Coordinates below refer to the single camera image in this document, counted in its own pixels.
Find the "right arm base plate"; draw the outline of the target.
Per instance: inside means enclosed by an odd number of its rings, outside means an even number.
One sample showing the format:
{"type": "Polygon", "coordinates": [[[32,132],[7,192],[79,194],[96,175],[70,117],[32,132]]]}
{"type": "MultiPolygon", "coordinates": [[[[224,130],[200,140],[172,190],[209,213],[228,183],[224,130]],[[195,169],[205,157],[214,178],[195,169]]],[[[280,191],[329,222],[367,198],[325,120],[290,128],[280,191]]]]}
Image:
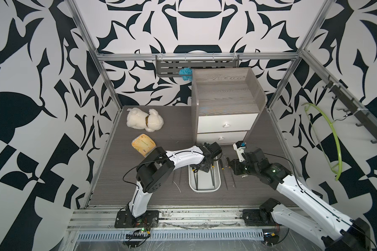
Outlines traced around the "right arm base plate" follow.
{"type": "Polygon", "coordinates": [[[244,209],[242,219],[248,227],[281,226],[272,217],[272,209],[244,209]]]}

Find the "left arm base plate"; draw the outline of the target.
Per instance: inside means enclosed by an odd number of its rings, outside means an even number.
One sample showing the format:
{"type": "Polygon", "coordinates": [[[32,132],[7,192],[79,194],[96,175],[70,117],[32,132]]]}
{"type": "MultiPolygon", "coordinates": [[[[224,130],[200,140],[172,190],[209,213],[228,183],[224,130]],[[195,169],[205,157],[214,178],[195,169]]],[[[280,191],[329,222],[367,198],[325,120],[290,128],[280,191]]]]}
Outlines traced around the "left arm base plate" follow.
{"type": "Polygon", "coordinates": [[[119,211],[116,216],[114,227],[116,229],[124,228],[144,228],[156,227],[159,222],[159,211],[151,210],[146,211],[143,215],[133,217],[130,211],[119,211]]]}

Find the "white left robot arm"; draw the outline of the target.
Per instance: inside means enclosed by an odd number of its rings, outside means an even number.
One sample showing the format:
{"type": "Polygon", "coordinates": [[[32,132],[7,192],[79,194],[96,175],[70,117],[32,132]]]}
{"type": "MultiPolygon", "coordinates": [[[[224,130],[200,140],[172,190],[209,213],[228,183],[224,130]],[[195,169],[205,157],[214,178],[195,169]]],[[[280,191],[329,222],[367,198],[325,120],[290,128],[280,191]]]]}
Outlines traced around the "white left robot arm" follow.
{"type": "Polygon", "coordinates": [[[173,171],[190,166],[195,172],[208,172],[221,155],[222,148],[216,142],[177,151],[166,151],[160,146],[156,147],[133,168],[136,171],[136,189],[126,211],[133,219],[141,217],[147,212],[152,194],[167,181],[173,171]]]}

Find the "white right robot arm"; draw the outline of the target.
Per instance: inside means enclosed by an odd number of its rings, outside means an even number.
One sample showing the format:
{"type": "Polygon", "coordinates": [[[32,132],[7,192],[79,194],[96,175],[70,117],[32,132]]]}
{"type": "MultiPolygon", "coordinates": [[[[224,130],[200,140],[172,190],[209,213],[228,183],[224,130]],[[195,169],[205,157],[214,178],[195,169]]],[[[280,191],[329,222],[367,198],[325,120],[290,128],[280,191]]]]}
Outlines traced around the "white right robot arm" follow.
{"type": "Polygon", "coordinates": [[[279,163],[270,163],[261,149],[245,152],[241,147],[236,152],[238,158],[227,161],[235,175],[257,177],[308,215],[304,217],[270,198],[260,206],[260,211],[275,223],[300,234],[323,251],[369,251],[374,247],[370,226],[363,219],[352,219],[326,203],[303,185],[295,173],[279,163]]]}

